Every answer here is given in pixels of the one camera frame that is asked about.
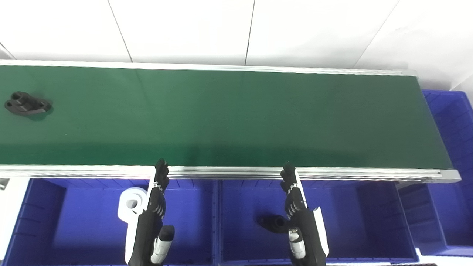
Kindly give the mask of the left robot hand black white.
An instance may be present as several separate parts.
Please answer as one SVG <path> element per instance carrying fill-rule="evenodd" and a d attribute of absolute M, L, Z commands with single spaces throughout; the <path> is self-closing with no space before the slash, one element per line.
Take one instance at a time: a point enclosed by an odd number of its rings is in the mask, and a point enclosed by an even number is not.
<path fill-rule="evenodd" d="M 125 259 L 129 266 L 162 266 L 170 251 L 175 227 L 163 224 L 167 210 L 164 194 L 170 182 L 168 174 L 168 163 L 159 159 L 155 175 L 149 180 L 146 205 L 137 216 L 131 253 Z"/>

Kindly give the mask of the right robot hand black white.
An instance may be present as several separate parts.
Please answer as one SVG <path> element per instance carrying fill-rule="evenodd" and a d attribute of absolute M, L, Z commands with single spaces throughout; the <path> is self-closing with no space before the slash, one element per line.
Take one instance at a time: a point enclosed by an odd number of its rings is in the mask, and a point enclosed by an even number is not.
<path fill-rule="evenodd" d="M 294 266 L 325 266 L 327 236 L 321 209 L 311 210 L 306 202 L 296 167 L 283 165 L 280 186 L 285 192 L 284 211 L 288 218 L 289 257 Z"/>

